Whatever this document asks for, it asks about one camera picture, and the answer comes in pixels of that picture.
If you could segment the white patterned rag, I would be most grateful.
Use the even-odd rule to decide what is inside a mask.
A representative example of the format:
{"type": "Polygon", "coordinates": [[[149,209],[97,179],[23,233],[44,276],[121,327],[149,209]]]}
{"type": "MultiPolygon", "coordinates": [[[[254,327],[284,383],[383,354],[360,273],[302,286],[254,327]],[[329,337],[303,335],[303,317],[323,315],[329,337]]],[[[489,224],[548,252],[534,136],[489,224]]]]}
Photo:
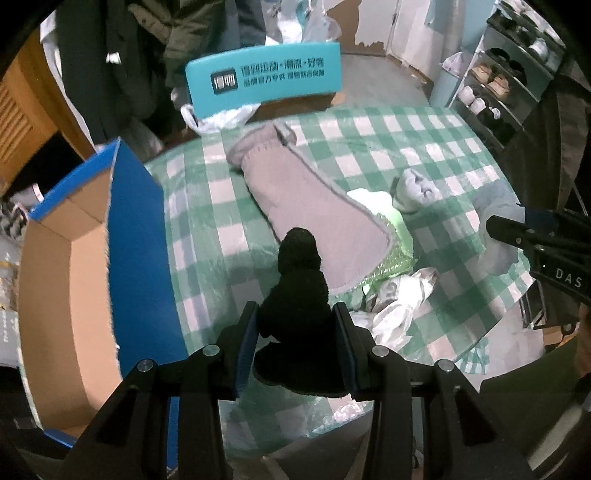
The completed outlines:
{"type": "Polygon", "coordinates": [[[431,296],[438,280],[439,272],[428,267],[391,277],[375,291],[363,288],[363,304],[351,313],[353,323],[369,330],[378,345],[400,351],[411,340],[407,332],[415,311],[431,296]]]}

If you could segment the black knit sock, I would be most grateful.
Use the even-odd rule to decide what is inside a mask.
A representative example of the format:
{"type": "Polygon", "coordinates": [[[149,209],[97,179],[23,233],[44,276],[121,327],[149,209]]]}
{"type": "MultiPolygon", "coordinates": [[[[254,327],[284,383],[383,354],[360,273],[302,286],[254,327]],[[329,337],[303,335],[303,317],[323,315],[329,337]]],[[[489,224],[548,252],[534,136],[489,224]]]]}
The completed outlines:
{"type": "Polygon", "coordinates": [[[270,343],[256,352],[253,375],[267,386],[339,398],[348,394],[344,359],[321,264],[314,235],[290,229],[277,256],[280,280],[256,314],[259,335],[270,343]]]}

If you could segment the grey white sock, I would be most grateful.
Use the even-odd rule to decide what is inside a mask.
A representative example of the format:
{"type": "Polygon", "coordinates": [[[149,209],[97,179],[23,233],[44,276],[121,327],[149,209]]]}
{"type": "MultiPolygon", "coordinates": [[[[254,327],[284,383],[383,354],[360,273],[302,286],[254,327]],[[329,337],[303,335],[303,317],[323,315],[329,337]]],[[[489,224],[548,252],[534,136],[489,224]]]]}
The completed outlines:
{"type": "Polygon", "coordinates": [[[435,183],[412,168],[402,173],[394,187],[393,206],[405,214],[417,213],[441,199],[435,183]]]}

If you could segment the green sparkly scrub cloth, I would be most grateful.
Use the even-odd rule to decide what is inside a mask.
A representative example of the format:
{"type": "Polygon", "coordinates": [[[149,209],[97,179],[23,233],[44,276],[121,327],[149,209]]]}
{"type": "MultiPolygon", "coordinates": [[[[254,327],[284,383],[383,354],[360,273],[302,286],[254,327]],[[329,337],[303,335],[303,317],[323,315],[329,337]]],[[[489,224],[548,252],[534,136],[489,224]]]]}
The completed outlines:
{"type": "Polygon", "coordinates": [[[391,248],[384,260],[363,278],[362,282],[349,289],[348,295],[359,293],[366,287],[370,291],[376,291],[384,281],[410,272],[417,262],[414,254],[414,239],[402,216],[397,214],[394,216],[394,221],[382,213],[378,213],[376,217],[391,233],[391,248]]]}

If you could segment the light grey sock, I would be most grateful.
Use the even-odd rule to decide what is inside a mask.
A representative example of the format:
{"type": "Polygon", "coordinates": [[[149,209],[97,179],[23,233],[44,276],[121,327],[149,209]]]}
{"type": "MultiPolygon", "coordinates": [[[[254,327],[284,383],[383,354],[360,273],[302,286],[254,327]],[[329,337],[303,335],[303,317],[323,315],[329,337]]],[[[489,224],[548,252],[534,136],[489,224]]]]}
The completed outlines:
{"type": "Polygon", "coordinates": [[[478,189],[472,203],[480,221],[479,237],[484,245],[479,265],[487,274],[504,275],[518,262],[517,224],[525,222],[526,209],[502,179],[478,189]]]}

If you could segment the light green microfibre cloth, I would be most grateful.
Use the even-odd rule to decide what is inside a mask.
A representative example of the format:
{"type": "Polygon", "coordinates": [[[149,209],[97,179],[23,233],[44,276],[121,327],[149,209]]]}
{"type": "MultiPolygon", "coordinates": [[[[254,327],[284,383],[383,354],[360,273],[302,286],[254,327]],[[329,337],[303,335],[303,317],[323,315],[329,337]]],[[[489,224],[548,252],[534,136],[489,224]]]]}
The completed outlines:
{"type": "Polygon", "coordinates": [[[349,190],[346,195],[365,206],[374,215],[382,215],[391,223],[396,223],[397,221],[403,219],[401,212],[394,208],[393,197],[388,192],[373,192],[367,189],[359,188],[355,190],[349,190]]]}

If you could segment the green checkered tablecloth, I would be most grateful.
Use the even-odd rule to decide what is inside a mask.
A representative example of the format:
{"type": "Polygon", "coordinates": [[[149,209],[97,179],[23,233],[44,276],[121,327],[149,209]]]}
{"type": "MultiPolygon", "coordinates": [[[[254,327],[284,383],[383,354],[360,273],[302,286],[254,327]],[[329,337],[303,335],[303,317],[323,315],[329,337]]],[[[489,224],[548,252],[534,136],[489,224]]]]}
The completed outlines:
{"type": "Polygon", "coordinates": [[[214,133],[151,160],[164,192],[172,288],[188,351],[214,341],[279,279],[294,227],[317,240],[329,299],[355,311],[379,286],[438,271],[404,324],[377,330],[408,359],[492,363],[488,333],[532,285],[525,259],[492,276],[473,201],[502,171],[446,108],[337,109],[214,133]]]}

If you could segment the blue cardboard box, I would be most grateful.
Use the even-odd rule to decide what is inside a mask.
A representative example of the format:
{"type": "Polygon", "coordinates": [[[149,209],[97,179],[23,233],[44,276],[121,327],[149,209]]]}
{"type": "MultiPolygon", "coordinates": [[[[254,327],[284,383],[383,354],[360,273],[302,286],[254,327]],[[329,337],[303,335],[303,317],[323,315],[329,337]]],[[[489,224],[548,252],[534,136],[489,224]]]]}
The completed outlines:
{"type": "Polygon", "coordinates": [[[138,362],[186,358],[163,192],[122,140],[31,213],[17,310],[28,400],[44,429],[80,433],[138,362]]]}

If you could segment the metal shoe rack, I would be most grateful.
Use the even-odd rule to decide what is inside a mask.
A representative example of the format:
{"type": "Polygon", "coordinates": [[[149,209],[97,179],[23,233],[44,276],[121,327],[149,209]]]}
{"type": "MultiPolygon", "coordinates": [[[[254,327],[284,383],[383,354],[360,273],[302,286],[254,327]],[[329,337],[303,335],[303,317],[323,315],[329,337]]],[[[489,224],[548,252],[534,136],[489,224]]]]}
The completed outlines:
{"type": "Polygon", "coordinates": [[[567,48],[525,1],[497,1],[450,100],[489,151],[500,154],[556,76],[567,48]]]}

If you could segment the light blue bin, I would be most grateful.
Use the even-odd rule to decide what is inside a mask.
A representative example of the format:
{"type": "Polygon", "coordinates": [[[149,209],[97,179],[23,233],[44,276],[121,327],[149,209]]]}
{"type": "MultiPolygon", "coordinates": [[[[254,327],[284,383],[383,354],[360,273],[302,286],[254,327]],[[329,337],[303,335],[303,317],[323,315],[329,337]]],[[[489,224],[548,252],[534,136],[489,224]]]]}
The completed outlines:
{"type": "Polygon", "coordinates": [[[450,103],[471,58],[469,52],[459,51],[443,61],[429,99],[431,106],[446,107],[450,103]]]}

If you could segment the teal shoe box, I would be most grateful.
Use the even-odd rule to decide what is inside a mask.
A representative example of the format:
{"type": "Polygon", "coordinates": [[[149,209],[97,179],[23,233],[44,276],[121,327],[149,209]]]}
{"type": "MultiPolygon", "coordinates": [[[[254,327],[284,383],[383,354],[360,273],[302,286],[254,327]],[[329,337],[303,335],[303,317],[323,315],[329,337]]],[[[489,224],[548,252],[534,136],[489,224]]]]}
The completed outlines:
{"type": "Polygon", "coordinates": [[[195,116],[342,89],[335,41],[256,46],[192,60],[185,76],[195,116]]]}

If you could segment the blue white plastic bag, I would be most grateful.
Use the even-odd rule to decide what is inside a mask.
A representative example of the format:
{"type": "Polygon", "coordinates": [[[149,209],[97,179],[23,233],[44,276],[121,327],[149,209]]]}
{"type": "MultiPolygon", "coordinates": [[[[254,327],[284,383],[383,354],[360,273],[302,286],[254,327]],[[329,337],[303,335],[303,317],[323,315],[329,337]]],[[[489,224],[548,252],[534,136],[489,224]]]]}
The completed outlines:
{"type": "Polygon", "coordinates": [[[331,42],[342,35],[341,26],[327,15],[322,1],[263,1],[262,6],[267,45],[331,42]]]}

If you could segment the dark hanging jackets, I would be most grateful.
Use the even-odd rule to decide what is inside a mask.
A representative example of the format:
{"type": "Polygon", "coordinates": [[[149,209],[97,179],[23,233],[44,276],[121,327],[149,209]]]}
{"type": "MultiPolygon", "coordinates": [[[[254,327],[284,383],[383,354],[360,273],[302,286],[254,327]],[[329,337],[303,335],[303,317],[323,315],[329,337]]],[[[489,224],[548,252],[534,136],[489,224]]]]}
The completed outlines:
{"type": "Polygon", "coordinates": [[[93,144],[134,122],[176,133],[187,63],[266,41],[259,1],[71,0],[55,15],[65,92],[93,144]]]}

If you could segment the wooden louvred wardrobe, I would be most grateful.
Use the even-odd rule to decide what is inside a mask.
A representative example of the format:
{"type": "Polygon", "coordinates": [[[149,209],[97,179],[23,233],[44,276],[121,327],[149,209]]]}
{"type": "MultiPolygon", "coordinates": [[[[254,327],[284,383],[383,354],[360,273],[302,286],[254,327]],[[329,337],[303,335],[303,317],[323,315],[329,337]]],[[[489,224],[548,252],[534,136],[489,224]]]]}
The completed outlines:
{"type": "Polygon", "coordinates": [[[95,152],[67,105],[35,28],[1,78],[1,190],[54,135],[83,160],[95,152]]]}

